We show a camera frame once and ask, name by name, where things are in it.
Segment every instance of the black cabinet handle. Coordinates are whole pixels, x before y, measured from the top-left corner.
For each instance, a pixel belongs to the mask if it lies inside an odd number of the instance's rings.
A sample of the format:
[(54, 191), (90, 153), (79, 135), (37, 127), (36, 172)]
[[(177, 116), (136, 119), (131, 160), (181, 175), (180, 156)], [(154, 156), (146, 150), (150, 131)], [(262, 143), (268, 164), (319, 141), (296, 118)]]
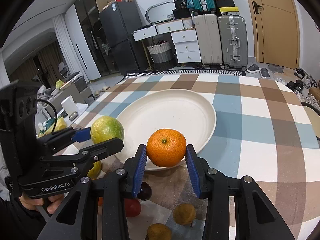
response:
[(256, 14), (259, 14), (258, 7), (259, 8), (263, 8), (262, 5), (257, 5), (257, 2), (253, 2), (253, 6), (254, 6), (254, 10), (256, 11)]

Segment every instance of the white plate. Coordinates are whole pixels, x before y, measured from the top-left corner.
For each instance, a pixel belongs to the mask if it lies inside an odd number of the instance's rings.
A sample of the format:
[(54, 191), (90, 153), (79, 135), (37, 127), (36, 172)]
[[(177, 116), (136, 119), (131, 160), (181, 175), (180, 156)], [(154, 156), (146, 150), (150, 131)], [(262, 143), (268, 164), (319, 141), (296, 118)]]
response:
[[(122, 163), (134, 157), (138, 146), (146, 145), (149, 137), (159, 129), (181, 132), (187, 144), (192, 144), (198, 153), (216, 127), (216, 111), (212, 104), (198, 93), (185, 89), (162, 90), (144, 96), (125, 108), (117, 119), (124, 127), (124, 147), (115, 156)], [(163, 169), (167, 168), (147, 160), (146, 170)]]

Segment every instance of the beige suitcase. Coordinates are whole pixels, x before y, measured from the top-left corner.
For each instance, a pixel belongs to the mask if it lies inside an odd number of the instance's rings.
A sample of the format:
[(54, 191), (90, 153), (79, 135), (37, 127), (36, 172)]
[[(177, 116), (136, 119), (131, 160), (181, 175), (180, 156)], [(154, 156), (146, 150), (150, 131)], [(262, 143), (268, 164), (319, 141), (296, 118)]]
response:
[(201, 61), (203, 64), (222, 64), (222, 50), (218, 18), (214, 14), (204, 14), (194, 17), (198, 36)]

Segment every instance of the yellow plastic bag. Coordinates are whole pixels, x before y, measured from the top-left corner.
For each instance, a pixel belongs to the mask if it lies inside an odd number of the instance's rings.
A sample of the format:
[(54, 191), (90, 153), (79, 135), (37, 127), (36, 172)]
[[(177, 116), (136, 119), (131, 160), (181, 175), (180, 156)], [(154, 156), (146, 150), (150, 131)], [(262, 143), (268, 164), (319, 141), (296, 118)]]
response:
[[(54, 124), (51, 125), (49, 127), (49, 129), (44, 132), (44, 135), (52, 133), (53, 126), (54, 126)], [(60, 131), (60, 130), (65, 129), (65, 128), (67, 128), (67, 124), (66, 124), (65, 120), (63, 119), (63, 117), (58, 118), (57, 125), (56, 125), (56, 128), (54, 129), (54, 131), (55, 132), (56, 131)]]
[(59, 79), (57, 82), (56, 82), (56, 88), (60, 88), (63, 86), (63, 81), (61, 79)]

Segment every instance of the doormat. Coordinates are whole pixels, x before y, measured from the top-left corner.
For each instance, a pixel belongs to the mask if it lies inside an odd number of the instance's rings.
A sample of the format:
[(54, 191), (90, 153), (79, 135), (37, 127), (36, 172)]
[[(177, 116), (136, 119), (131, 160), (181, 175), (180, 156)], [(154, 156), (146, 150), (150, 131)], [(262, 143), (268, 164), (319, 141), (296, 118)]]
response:
[(153, 75), (167, 75), (167, 74), (222, 74), (222, 75), (232, 75), (232, 76), (246, 76), (245, 71), (242, 70), (213, 70), (213, 69), (173, 69), (166, 71), (157, 71), (156, 73), (152, 71), (141, 71), (141, 72), (128, 72), (126, 76), (121, 80), (126, 80), (128, 78), (143, 77), (143, 76), (153, 76)]

